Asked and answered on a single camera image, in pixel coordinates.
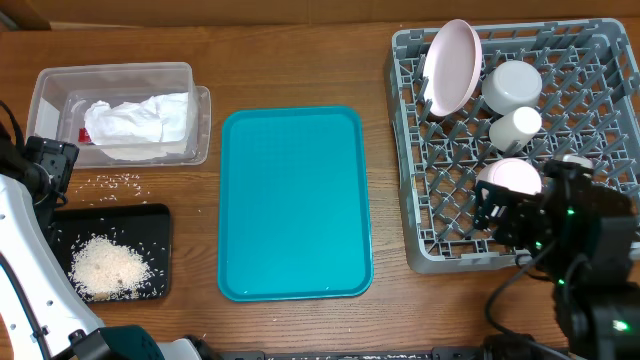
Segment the red snack wrapper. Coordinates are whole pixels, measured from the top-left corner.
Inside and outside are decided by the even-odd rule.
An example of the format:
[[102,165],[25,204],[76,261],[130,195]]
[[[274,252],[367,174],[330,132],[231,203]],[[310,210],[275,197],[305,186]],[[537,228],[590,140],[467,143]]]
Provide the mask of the red snack wrapper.
[[92,140],[86,128],[80,128],[78,134],[78,142],[80,144],[91,144]]

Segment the pink plastic bowl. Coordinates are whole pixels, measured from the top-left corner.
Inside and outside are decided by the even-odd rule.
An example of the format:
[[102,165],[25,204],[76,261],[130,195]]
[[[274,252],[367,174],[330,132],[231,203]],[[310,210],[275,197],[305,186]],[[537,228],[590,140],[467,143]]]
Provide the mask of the pink plastic bowl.
[[534,166],[517,158],[507,158],[483,168],[476,182],[485,181],[511,191],[535,195],[542,191],[542,180]]

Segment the white plastic cup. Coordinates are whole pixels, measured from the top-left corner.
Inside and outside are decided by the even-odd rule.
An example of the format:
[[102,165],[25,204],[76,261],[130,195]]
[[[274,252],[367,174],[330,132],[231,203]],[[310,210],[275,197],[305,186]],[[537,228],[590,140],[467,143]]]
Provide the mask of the white plastic cup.
[[514,141],[524,147],[541,129],[541,115],[531,107],[519,107],[496,120],[489,128],[491,143],[505,152]]

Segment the white napkin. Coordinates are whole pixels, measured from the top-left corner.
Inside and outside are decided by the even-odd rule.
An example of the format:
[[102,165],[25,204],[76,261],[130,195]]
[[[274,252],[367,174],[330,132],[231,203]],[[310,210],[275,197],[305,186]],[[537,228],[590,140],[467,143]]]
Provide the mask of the white napkin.
[[153,96],[142,103],[160,129],[158,142],[181,141],[187,133],[189,93]]
[[163,127],[150,100],[116,107],[98,101],[85,112],[84,123],[91,141],[100,146],[159,142]]

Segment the grey plastic bowl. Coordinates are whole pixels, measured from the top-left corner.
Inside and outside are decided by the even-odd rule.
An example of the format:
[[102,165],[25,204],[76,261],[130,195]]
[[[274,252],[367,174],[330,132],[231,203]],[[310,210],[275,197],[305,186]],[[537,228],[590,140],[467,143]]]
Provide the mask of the grey plastic bowl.
[[536,107],[542,92],[542,77],[529,63],[512,60],[502,63],[482,82],[486,105],[505,115],[520,107]]

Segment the pink round plate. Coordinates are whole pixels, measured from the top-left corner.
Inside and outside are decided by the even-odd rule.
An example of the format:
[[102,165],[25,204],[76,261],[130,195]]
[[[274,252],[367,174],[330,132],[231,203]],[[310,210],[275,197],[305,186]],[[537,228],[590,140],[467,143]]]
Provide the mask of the pink round plate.
[[434,116],[445,117],[461,109],[478,83],[482,47],[476,30],[461,19],[446,23],[426,54],[424,100]]

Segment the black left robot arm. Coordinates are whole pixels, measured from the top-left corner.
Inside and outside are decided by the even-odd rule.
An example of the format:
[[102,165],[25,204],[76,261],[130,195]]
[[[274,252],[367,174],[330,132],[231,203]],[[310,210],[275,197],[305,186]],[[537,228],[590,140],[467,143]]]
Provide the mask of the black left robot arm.
[[64,274],[45,232],[66,202],[79,150],[1,133],[1,316],[18,359],[212,359],[202,340],[156,342],[136,325],[108,327]]

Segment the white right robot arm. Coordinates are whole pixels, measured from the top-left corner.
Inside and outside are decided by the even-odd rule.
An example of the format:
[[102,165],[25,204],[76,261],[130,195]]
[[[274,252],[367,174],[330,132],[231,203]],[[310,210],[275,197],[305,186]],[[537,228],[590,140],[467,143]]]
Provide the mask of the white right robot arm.
[[535,195],[479,181],[474,226],[495,228],[495,240],[524,248],[554,286],[558,326],[569,350],[562,359],[636,359],[639,356],[639,286],[630,281],[631,246],[638,220],[631,199],[593,182],[585,158],[544,164],[549,187]]

